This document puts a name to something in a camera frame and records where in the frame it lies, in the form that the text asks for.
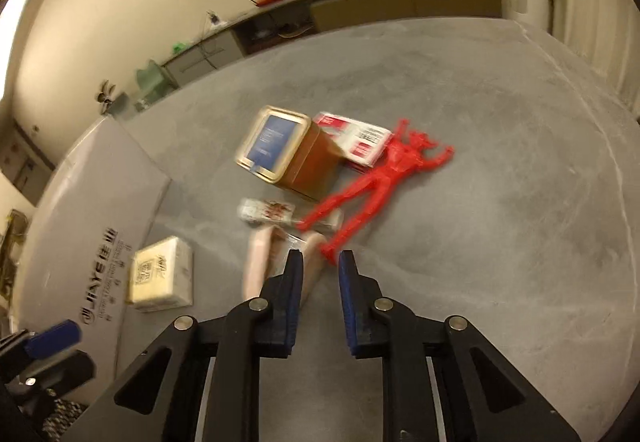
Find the green plastic stool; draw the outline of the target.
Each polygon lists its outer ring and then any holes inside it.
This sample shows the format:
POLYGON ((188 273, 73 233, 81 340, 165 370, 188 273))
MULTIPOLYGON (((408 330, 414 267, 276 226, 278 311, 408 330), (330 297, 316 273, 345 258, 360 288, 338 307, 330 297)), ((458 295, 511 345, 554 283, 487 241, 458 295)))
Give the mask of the green plastic stool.
POLYGON ((144 69, 138 69, 136 80, 139 88, 136 106, 146 109, 177 88, 175 80, 155 61, 150 60, 144 69))

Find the white cardboard box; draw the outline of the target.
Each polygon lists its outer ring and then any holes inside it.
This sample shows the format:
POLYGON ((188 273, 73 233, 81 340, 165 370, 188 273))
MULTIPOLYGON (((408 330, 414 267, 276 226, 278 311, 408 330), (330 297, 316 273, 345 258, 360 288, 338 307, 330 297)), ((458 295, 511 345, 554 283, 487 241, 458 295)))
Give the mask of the white cardboard box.
POLYGON ((96 373, 70 392, 90 404, 116 375, 129 269, 148 235, 168 177, 121 124, 104 117, 58 165, 30 221, 10 319, 42 332, 64 320, 96 373))

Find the long tv cabinet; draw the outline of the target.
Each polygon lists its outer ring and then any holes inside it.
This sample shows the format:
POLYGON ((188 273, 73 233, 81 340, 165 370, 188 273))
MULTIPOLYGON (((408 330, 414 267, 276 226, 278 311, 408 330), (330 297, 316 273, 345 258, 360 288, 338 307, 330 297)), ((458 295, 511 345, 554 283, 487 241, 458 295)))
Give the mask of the long tv cabinet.
POLYGON ((502 16, 502 0, 282 0, 205 32, 164 68, 184 86, 258 52, 339 28, 414 18, 502 16))

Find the cream tissue pack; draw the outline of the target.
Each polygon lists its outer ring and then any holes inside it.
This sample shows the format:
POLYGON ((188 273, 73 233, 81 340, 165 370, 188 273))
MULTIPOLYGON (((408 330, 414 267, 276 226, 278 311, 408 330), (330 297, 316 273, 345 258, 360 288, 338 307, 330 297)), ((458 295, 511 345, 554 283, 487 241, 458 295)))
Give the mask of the cream tissue pack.
POLYGON ((137 251, 132 258, 128 303, 142 312, 193 305, 193 251, 178 236, 137 251))

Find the gold square tin blue lid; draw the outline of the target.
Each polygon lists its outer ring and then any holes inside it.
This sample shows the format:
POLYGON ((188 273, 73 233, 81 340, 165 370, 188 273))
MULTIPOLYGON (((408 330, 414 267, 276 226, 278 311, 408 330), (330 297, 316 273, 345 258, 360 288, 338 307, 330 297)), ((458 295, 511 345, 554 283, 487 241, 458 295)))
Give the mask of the gold square tin blue lid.
POLYGON ((262 181, 320 201, 332 187, 344 153, 309 116, 265 106, 235 162, 262 181))

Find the red white carton box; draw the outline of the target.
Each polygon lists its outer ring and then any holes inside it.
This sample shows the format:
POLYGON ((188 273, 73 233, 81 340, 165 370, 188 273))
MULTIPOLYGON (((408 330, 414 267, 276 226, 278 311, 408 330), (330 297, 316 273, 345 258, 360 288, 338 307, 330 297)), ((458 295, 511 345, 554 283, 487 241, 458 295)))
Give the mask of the red white carton box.
POLYGON ((314 122, 340 147, 345 162, 359 170, 372 168, 393 136, 384 127, 328 112, 318 113, 314 122))

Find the red plastic figure toy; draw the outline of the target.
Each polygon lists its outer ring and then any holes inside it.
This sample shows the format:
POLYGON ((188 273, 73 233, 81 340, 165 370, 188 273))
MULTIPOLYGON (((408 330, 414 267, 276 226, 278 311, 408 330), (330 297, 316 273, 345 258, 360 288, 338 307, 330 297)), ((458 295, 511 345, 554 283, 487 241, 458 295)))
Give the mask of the red plastic figure toy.
POLYGON ((337 265, 338 254, 343 246, 383 209, 402 181, 415 173, 442 167, 454 158, 454 147, 451 145, 447 145, 436 156, 425 157, 423 152, 436 149, 438 143, 432 141, 425 132, 409 130, 408 127, 408 119, 401 118, 386 144, 384 162, 363 173, 344 190, 326 197, 299 222, 299 231, 306 232, 334 209, 364 193, 369 194, 360 210, 320 247, 322 256, 331 265, 337 265))

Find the small clear tube bottle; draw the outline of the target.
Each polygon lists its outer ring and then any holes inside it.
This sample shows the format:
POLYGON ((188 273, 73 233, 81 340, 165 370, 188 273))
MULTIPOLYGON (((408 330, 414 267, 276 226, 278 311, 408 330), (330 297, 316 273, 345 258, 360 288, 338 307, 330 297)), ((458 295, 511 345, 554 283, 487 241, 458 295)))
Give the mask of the small clear tube bottle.
MULTIPOLYGON (((238 207, 238 217, 249 225, 278 225, 281 228, 297 228, 310 214, 308 205, 295 205, 272 199, 242 199, 238 207)), ((333 210, 331 214, 314 223, 320 231, 335 232, 343 223, 343 212, 333 210)))

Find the white pot black plant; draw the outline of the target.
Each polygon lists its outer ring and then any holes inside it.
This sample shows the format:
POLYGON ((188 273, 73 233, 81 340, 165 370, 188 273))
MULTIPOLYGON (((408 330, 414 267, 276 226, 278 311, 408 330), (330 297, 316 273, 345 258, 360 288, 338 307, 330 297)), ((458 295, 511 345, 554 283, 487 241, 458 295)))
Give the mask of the white pot black plant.
POLYGON ((125 112, 129 104, 129 97, 124 91, 115 94, 116 86, 109 80, 103 80, 99 92, 96 95, 96 102, 100 106, 100 115, 117 116, 125 112))

